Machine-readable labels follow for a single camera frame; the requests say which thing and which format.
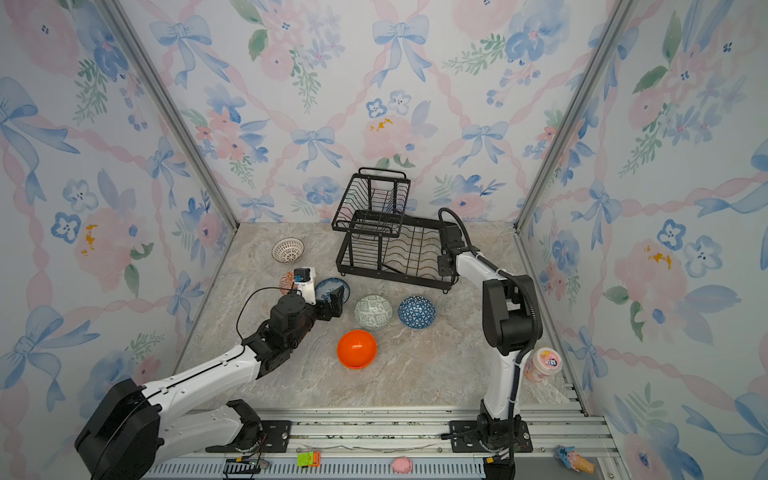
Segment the black wire dish rack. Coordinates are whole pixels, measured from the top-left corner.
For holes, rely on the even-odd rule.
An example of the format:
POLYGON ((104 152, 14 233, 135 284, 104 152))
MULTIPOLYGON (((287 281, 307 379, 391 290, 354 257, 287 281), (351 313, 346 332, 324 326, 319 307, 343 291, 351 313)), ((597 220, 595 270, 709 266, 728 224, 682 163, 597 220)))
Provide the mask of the black wire dish rack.
POLYGON ((437 259, 442 242, 463 240, 461 229, 408 215, 410 186, 402 171, 362 167, 352 175, 331 222, 344 234, 337 270, 448 293, 458 277, 441 277, 437 259))

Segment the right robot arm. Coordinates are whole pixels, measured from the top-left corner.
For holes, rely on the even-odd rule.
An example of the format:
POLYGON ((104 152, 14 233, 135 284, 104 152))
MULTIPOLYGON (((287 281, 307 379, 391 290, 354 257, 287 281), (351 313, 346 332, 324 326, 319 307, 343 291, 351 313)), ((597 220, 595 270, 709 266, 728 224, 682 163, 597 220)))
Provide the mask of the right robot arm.
POLYGON ((523 366, 543 332, 532 279, 497 266, 461 240, 442 248, 438 267, 470 281, 481 294, 481 326, 492 356, 477 434, 485 448, 511 454, 522 432, 517 401, 523 366))

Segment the blue floral bowl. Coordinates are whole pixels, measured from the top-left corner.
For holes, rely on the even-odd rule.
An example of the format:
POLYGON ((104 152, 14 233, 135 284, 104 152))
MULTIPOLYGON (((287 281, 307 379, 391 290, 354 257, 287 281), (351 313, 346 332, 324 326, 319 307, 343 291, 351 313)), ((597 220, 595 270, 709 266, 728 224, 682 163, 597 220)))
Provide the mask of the blue floral bowl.
POLYGON ((333 277, 320 281, 315 288, 315 296, 317 299, 327 299, 330 293, 338 288, 343 289, 342 303, 346 304, 351 295, 351 288, 342 278, 333 277))

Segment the red patterned bowl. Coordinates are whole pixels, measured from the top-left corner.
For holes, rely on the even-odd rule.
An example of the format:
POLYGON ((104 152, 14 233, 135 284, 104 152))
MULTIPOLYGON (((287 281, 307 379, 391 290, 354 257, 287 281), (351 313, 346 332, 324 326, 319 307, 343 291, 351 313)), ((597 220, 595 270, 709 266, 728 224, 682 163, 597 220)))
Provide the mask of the red patterned bowl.
POLYGON ((295 288, 294 271, 289 270, 279 281, 279 290, 282 295, 286 295, 295 288))

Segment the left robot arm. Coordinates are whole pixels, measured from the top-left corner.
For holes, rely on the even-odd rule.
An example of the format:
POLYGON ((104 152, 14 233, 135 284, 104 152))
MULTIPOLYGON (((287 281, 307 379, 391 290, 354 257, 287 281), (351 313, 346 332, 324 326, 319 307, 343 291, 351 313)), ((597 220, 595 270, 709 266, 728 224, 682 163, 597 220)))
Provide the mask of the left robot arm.
POLYGON ((197 407, 275 371, 316 322, 342 315, 343 297, 341 287, 314 302, 292 291, 254 334, 224 354, 162 380, 112 386, 75 441, 91 478, 140 479, 155 465, 197 450, 260 447, 269 435, 246 401, 203 413, 197 407))

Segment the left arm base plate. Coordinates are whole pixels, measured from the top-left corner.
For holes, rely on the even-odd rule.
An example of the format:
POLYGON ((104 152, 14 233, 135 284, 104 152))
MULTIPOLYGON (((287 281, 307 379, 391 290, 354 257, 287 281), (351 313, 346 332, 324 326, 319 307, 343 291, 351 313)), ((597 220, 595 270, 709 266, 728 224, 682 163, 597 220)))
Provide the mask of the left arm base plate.
POLYGON ((293 423, 289 420, 262 420, 246 424, 226 445, 209 446, 206 453, 286 453, 293 423))

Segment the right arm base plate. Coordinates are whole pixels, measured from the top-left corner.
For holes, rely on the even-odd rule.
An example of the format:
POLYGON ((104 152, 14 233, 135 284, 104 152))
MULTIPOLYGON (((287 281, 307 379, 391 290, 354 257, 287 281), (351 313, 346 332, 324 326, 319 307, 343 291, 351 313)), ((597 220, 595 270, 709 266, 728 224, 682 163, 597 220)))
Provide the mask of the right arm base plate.
POLYGON ((505 421, 479 426, 476 420, 453 420, 448 426, 449 432, 442 434, 441 439, 450 442, 453 453, 503 453, 510 440, 515 454, 534 450, 528 425, 519 418, 515 418, 512 428, 505 421))

